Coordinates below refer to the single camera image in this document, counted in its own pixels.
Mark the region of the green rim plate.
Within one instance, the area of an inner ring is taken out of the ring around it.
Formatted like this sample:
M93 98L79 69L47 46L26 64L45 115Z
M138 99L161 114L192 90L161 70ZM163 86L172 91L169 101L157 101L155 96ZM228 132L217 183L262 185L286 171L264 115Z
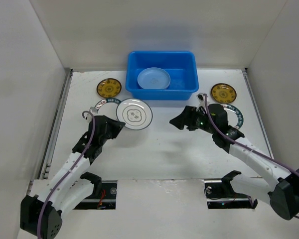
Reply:
M234 105L223 104L222 106L227 112L229 125L236 129L240 129L244 123L242 112Z
M98 111L103 105L107 103L113 103L116 105L119 105L122 101L117 98L105 98L97 102L94 106L94 108Z

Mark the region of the white plate with flower emblem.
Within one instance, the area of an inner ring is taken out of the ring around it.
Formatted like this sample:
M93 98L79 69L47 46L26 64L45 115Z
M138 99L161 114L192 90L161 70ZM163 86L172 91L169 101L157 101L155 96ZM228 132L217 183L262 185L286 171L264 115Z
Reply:
M153 119L153 113L147 103L138 99L125 99L116 109L118 121L124 122L125 127L131 130L147 128Z

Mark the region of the yellow patterned plate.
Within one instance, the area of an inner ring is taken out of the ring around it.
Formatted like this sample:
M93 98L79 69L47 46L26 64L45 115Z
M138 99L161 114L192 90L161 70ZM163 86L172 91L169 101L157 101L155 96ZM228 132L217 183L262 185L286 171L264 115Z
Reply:
M114 78L106 78L98 83L96 92L103 98L114 98L122 90L122 84Z
M220 104L231 104L237 98L236 90L225 83L218 83L211 88L211 97Z

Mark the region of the light blue plate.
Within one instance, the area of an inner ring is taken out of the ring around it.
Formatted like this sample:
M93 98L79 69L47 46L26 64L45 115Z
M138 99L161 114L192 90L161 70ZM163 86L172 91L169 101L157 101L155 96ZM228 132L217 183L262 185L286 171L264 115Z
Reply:
M142 70L138 77L137 83L142 89L146 90L164 90L170 85L169 73L161 68L151 67Z

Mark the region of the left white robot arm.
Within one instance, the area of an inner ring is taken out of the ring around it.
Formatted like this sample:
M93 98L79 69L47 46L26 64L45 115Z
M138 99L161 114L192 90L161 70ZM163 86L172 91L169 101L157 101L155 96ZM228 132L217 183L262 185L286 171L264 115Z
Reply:
M53 239L71 210L83 199L99 196L102 179L88 169L102 153L104 144L115 139L124 126L124 122L107 116L91 116L87 131L74 145L61 169L40 193L23 198L20 228L39 239Z

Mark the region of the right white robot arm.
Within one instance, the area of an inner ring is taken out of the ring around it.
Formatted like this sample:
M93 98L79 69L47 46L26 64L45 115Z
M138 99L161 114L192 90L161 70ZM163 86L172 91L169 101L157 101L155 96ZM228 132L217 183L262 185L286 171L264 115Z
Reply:
M240 159L261 177L249 178L233 170L219 179L216 185L207 183L207 198L217 200L245 196L255 199L253 208L261 200L285 220L298 216L299 169L290 169L258 152L242 132L229 125L222 105L211 104L206 108L186 106L180 115L170 120L170 124L180 130L201 129L210 133L219 148Z

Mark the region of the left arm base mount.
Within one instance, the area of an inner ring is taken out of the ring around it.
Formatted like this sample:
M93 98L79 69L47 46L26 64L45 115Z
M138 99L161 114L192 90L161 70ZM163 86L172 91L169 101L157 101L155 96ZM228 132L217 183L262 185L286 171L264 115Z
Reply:
M115 210L117 197L117 181L102 181L101 189L85 198L75 210Z

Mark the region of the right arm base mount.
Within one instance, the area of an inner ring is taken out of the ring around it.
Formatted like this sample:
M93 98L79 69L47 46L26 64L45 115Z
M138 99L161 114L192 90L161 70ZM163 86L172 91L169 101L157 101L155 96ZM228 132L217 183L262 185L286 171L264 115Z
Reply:
M221 179L204 181L204 194L207 200L207 208L216 209L255 209L258 205L257 199L232 191L226 191Z

